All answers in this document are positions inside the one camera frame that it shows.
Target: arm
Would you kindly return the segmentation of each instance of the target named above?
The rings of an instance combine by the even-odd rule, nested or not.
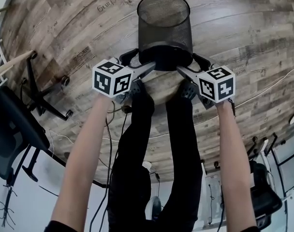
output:
[[[106,113],[111,99],[99,94],[66,164],[51,220],[84,231],[91,184],[98,166]]]
[[[221,183],[230,232],[256,226],[250,196],[250,166],[231,104],[217,105],[220,122]]]

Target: mesh trash can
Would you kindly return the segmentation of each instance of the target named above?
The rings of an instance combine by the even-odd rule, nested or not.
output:
[[[185,0],[141,0],[137,6],[139,61],[174,71],[192,63],[190,7]]]

